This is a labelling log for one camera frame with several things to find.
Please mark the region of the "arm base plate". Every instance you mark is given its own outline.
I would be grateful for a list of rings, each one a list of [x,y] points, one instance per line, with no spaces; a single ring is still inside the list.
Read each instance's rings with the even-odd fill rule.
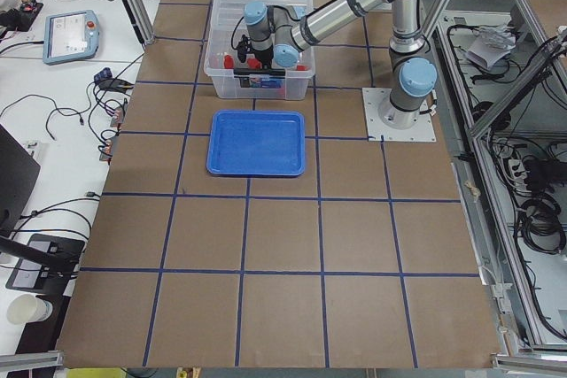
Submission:
[[[389,101],[390,92],[388,88],[362,89],[368,139],[376,142],[435,143],[437,138],[432,123],[432,116],[435,114],[435,91],[422,101],[418,112],[409,115],[412,120],[408,121],[408,128],[391,127],[386,120],[403,117],[403,113],[397,116],[393,111],[387,112],[382,106]]]

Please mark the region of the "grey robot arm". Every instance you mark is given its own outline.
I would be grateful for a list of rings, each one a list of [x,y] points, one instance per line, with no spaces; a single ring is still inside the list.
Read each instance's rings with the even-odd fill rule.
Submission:
[[[254,55],[262,68],[293,68],[301,52],[381,4],[392,7],[389,49],[394,87],[379,108],[386,126],[400,130],[415,125],[424,99],[433,91],[437,70],[419,52],[426,43],[420,24],[419,0],[330,0],[306,15],[290,6],[254,1],[245,5],[246,32],[234,44],[240,62]]]

